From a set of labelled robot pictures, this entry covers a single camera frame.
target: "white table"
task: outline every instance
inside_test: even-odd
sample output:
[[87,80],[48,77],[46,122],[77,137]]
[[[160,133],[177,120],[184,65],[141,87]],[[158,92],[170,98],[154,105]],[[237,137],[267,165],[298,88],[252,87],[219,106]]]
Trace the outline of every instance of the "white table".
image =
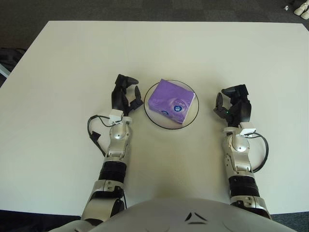
[[[308,211],[309,33],[300,24],[49,22],[0,89],[0,209],[80,215],[103,163],[90,116],[108,115],[119,73],[142,96],[161,78],[190,85],[195,121],[181,130],[133,118],[128,205],[158,197],[229,203],[221,131],[213,111],[222,89],[246,84],[251,122],[269,142],[256,173],[271,214]],[[99,121],[106,149],[108,128]],[[251,160],[264,153],[251,142]]]

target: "tissue box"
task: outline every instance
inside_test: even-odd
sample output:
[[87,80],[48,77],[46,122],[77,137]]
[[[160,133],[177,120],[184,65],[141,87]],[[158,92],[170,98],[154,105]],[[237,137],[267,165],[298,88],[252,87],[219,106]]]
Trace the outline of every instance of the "tissue box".
[[148,100],[149,108],[170,119],[183,123],[195,93],[161,79]]

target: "shoe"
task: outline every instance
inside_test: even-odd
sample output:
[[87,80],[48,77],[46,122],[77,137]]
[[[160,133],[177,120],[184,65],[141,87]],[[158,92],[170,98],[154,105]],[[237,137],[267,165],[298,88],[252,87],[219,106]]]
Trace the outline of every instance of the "shoe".
[[309,3],[304,2],[303,4],[301,4],[299,8],[297,8],[294,11],[294,14],[300,16],[302,13],[304,13],[308,9],[308,6],[309,6]]
[[302,13],[301,17],[303,19],[309,19],[309,10],[307,10],[306,12]]

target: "floor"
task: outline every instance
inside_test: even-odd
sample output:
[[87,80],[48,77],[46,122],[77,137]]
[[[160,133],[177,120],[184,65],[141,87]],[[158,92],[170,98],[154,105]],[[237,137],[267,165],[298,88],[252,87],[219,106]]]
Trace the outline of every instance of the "floor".
[[[0,47],[29,48],[49,20],[279,22],[302,23],[309,30],[309,20],[293,14],[303,1],[0,0]],[[46,231],[76,219],[0,211],[0,231]],[[309,212],[273,215],[273,219],[309,232]]]

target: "black joint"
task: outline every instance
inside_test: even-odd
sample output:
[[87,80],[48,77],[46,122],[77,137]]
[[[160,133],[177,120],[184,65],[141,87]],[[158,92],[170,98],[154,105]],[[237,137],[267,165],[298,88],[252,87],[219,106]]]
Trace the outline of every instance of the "black joint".
[[107,161],[103,164],[99,180],[115,180],[123,183],[126,176],[126,164],[117,161]]
[[243,201],[236,201],[231,203],[231,205],[247,210],[249,212],[255,213],[257,215],[263,216],[265,218],[271,219],[270,215],[268,214],[268,212],[264,209],[258,209],[258,208],[248,208],[244,205]]
[[230,184],[231,197],[260,196],[255,180],[251,176],[232,176],[228,181]]
[[119,212],[123,211],[125,209],[125,204],[122,200],[117,199],[114,203],[114,206],[112,208],[111,217],[118,214]]

